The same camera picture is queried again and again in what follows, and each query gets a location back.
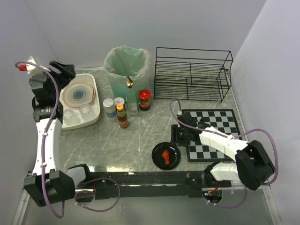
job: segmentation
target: glass jar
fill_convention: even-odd
[[[141,90],[139,92],[139,98],[140,98],[140,109],[142,111],[148,111],[150,109],[151,92],[147,89]]]

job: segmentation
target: sauce jar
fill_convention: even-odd
[[[140,109],[142,111],[148,111],[150,109],[151,92],[147,89],[141,90],[139,92],[139,98],[140,98]]]
[[[127,114],[124,110],[124,106],[122,104],[117,105],[117,111],[118,111],[118,121],[121,128],[126,128],[129,125],[129,122],[127,120]]]

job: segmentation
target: white backdrop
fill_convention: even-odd
[[[233,62],[233,91],[246,130],[264,128],[277,145],[279,176],[272,185],[283,224],[299,224],[300,2],[267,0]],[[262,141],[263,133],[250,135]]]
[[[62,63],[101,66],[127,45],[237,54],[265,0],[26,0]]]
[[[0,7],[0,223],[11,224],[23,180],[37,152],[29,76],[15,63],[36,55],[44,65],[55,60],[43,32],[23,0],[1,1]]]

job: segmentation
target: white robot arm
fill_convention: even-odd
[[[206,175],[209,173],[211,180],[238,181],[251,190],[257,190],[275,172],[275,167],[260,142],[234,139],[232,135],[223,134],[203,121],[198,123],[189,112],[176,119],[187,125],[179,128],[183,140],[199,138],[202,145],[211,146],[234,161],[209,165],[204,172]]]
[[[66,87],[75,78],[73,65],[64,65],[51,61],[51,66],[61,73],[47,69],[56,82],[58,91]],[[27,66],[19,67],[21,71],[27,71],[31,76],[29,84],[35,97],[32,100],[33,117],[37,123],[37,159],[32,176],[24,179],[24,188],[37,203],[38,206],[49,205],[45,201],[45,194],[50,204],[63,202],[75,195],[75,187],[84,180],[90,179],[87,165],[77,165],[68,169],[67,173],[61,171],[59,162],[59,142],[62,127],[63,106],[56,102],[56,91],[53,81],[45,73]],[[51,121],[45,133],[45,127]],[[42,140],[45,137],[45,149],[42,148]]]

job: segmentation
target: black wire rack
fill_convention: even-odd
[[[231,51],[156,48],[154,99],[223,101],[231,87]]]

